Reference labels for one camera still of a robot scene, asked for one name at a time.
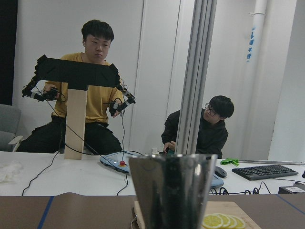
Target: blue device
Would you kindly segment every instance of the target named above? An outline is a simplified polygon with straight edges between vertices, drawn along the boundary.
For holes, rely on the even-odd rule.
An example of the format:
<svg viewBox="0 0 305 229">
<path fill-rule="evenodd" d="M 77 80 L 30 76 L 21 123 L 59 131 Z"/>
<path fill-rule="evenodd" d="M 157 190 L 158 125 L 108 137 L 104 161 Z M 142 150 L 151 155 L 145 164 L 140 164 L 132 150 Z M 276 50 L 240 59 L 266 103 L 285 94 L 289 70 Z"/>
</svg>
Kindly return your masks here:
<svg viewBox="0 0 305 229">
<path fill-rule="evenodd" d="M 129 173 L 128 160 L 131 156 L 142 156 L 142 154 L 131 151 L 120 151 L 100 157 L 100 162 L 105 166 L 112 166 L 114 170 L 123 173 Z M 124 161 L 125 165 L 121 166 L 120 162 Z"/>
<path fill-rule="evenodd" d="M 105 166 L 111 166 L 114 170 L 129 173 L 128 160 L 131 156 L 142 156 L 139 153 L 132 151 L 120 151 L 112 154 L 108 154 L 100 157 L 100 162 Z M 121 166 L 120 161 L 125 161 L 125 165 Z M 213 175 L 211 187 L 218 188 L 224 185 L 224 180 L 222 180 L 216 174 Z"/>
</svg>

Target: computer mouse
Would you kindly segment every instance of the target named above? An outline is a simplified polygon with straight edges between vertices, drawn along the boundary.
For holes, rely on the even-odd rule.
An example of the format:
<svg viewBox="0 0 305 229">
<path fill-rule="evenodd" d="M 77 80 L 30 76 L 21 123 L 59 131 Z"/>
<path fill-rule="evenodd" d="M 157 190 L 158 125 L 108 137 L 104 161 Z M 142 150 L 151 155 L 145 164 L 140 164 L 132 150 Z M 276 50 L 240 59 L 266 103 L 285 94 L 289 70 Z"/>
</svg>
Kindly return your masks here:
<svg viewBox="0 0 305 229">
<path fill-rule="evenodd" d="M 215 167 L 215 174 L 220 178 L 225 178 L 228 175 L 226 171 L 218 166 Z"/>
</svg>

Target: white table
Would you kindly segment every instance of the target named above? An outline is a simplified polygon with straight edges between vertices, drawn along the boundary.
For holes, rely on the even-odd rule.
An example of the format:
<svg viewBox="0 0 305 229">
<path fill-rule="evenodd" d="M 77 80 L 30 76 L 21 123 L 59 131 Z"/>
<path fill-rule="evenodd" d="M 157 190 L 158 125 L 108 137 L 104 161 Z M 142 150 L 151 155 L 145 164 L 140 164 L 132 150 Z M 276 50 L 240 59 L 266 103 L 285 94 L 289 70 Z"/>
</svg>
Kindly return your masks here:
<svg viewBox="0 0 305 229">
<path fill-rule="evenodd" d="M 29 182 L 51 164 L 55 154 L 0 152 L 0 164 L 20 162 L 23 169 L 10 182 L 0 183 L 0 196 L 21 196 Z M 106 167 L 100 156 L 82 155 L 82 160 L 64 159 L 58 154 L 51 167 L 32 181 L 24 196 L 55 196 L 74 192 L 88 196 L 115 196 L 125 187 L 126 175 Z M 135 195 L 132 179 L 119 195 Z"/>
<path fill-rule="evenodd" d="M 294 181 L 287 180 L 277 180 L 277 179 L 262 179 L 262 180 L 247 180 L 236 173 L 232 172 L 233 168 L 237 168 L 237 166 L 233 164 L 220 165 L 220 159 L 217 160 L 216 166 L 223 168 L 227 172 L 227 177 L 223 178 L 224 185 L 223 187 L 227 189 L 229 193 L 237 193 L 244 192 L 245 190 L 249 190 L 253 192 L 253 189 L 259 188 L 261 182 L 264 182 L 271 194 L 278 194 L 279 187 L 293 186 Z M 252 163 L 239 163 L 240 168 L 242 167 L 253 167 L 253 166 L 262 166 L 264 164 L 252 164 Z M 301 182 L 305 182 L 305 179 L 302 178 L 302 174 L 304 173 L 305 166 L 304 165 L 283 165 L 285 167 L 291 168 L 294 171 L 298 172 L 298 175 L 288 176 L 288 177 L 279 177 L 278 179 L 289 179 L 289 180 L 297 180 Z M 269 194 L 267 188 L 264 184 L 262 184 L 262 188 L 259 191 L 260 194 Z"/>
<path fill-rule="evenodd" d="M 21 196 L 34 177 L 45 167 L 50 165 L 55 154 L 0 152 L 0 164 L 10 164 L 13 161 L 20 162 L 23 169 L 9 182 L 0 183 L 0 196 Z M 51 167 L 47 168 L 37 179 L 32 181 L 31 186 L 25 191 L 25 196 L 55 196 L 62 193 L 73 192 L 86 196 L 115 196 L 117 192 L 125 187 L 126 175 L 102 165 L 100 156 L 82 155 L 82 160 L 67 160 L 63 154 L 58 154 Z M 279 187 L 292 186 L 293 181 L 264 179 L 248 181 L 247 179 L 233 173 L 233 164 L 220 165 L 220 159 L 216 165 L 222 167 L 227 173 L 224 178 L 224 188 L 229 193 L 244 192 L 246 189 L 253 191 L 259 188 L 261 182 L 265 182 L 272 194 L 277 194 Z M 262 164 L 240 163 L 239 167 L 251 167 Z M 302 178 L 305 166 L 285 165 L 297 172 L 296 176 L 282 177 L 280 179 L 291 179 L 305 181 Z M 136 195 L 132 179 L 128 177 L 128 186 L 119 195 Z M 262 185 L 260 194 L 269 194 L 267 188 Z"/>
</svg>

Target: yellow t-shirt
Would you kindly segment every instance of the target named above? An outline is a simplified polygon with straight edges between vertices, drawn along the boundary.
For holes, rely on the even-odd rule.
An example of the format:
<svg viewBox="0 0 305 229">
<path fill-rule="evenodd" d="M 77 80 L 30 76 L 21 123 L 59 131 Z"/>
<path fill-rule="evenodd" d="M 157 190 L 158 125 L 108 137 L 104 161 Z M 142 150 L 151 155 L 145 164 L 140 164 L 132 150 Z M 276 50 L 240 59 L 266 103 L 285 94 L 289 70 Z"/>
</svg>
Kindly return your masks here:
<svg viewBox="0 0 305 229">
<path fill-rule="evenodd" d="M 81 59 L 80 52 L 64 55 L 61 59 L 83 62 Z M 56 101 L 54 110 L 58 114 L 58 116 L 65 117 L 67 113 L 68 103 L 68 84 L 54 81 L 48 81 L 46 83 L 55 85 L 58 88 L 59 93 L 62 94 L 60 98 Z M 116 98 L 120 98 L 123 101 L 123 94 L 117 88 L 89 85 L 87 93 L 86 122 L 107 123 L 108 116 L 106 111 L 108 104 L 104 103 L 109 103 L 110 101 L 115 100 Z"/>
</svg>

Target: brown table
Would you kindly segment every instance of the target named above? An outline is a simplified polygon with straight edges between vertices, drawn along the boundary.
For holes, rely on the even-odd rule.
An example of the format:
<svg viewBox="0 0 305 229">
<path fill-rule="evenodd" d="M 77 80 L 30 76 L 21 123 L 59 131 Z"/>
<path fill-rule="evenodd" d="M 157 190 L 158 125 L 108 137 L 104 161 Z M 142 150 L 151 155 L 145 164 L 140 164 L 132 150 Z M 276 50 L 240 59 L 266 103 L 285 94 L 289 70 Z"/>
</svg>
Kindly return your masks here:
<svg viewBox="0 0 305 229">
<path fill-rule="evenodd" d="M 136 196 L 0 197 L 1 229 L 130 229 Z M 305 228 L 305 194 L 213 195 L 233 201 L 262 229 Z"/>
</svg>

